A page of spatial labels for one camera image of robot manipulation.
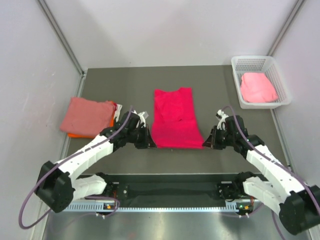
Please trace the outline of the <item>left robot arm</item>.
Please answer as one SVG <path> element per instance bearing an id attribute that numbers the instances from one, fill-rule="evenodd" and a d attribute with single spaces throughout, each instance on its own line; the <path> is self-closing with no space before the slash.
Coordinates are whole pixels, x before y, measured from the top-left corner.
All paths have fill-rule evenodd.
<path id="1" fill-rule="evenodd" d="M 108 183 L 105 174 L 97 173 L 86 178 L 80 178 L 80 175 L 128 143 L 137 149 L 156 147 L 146 123 L 147 117 L 145 111 L 128 111 L 120 121 L 103 129 L 72 155 L 55 163 L 44 163 L 34 193 L 55 213 L 62 212 L 71 202 L 91 195 L 109 198 L 114 187 Z"/>

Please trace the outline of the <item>light pink t shirt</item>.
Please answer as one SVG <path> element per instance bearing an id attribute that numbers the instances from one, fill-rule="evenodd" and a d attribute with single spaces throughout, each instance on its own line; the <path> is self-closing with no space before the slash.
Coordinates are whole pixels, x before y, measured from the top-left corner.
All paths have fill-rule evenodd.
<path id="1" fill-rule="evenodd" d="M 241 77 L 240 91 L 248 103 L 270 103 L 279 97 L 264 73 L 246 72 Z"/>

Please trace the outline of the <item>white plastic basket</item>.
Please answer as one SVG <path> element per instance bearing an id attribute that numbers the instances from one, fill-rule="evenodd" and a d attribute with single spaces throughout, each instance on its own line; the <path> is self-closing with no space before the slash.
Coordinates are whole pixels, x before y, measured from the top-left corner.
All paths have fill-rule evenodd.
<path id="1" fill-rule="evenodd" d="M 242 109 L 275 109 L 291 103 L 292 96 L 273 57 L 234 56 L 231 66 Z"/>

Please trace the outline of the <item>magenta t shirt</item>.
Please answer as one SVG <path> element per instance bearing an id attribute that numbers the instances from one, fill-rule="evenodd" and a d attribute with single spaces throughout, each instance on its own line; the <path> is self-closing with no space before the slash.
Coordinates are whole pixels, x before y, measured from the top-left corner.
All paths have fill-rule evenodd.
<path id="1" fill-rule="evenodd" d="M 151 137 L 158 148 L 203 148 L 204 138 L 197 123 L 192 88 L 154 90 Z"/>

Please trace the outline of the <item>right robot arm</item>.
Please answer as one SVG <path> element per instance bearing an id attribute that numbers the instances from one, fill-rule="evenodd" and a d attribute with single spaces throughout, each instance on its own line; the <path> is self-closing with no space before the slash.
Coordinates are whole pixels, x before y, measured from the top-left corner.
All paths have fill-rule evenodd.
<path id="1" fill-rule="evenodd" d="M 225 200 L 253 197 L 278 215 L 283 227 L 292 235 L 320 223 L 320 188 L 308 186 L 286 168 L 257 135 L 249 135 L 239 115 L 216 114 L 218 124 L 202 144 L 214 150 L 232 147 L 266 178 L 252 172 L 241 172 L 231 182 L 231 189 L 218 186 Z"/>

